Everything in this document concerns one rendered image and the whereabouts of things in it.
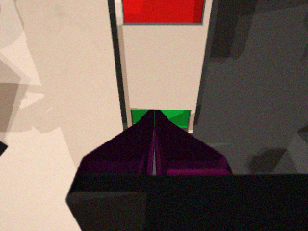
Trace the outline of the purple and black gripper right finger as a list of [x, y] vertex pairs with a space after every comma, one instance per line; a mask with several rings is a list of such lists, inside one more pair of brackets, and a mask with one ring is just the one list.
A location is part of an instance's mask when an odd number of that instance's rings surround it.
[[156, 175], [233, 175], [225, 156], [154, 110]]

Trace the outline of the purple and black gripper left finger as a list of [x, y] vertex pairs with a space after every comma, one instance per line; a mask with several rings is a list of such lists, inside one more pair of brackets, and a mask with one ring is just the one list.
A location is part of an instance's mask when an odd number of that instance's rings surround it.
[[137, 123], [85, 155], [75, 176], [84, 172], [152, 175], [153, 158], [154, 110], [148, 110]]

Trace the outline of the grey box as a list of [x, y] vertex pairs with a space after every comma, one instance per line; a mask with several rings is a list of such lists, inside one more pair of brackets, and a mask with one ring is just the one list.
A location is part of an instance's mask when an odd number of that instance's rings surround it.
[[272, 174], [308, 174], [308, 132], [296, 132]]

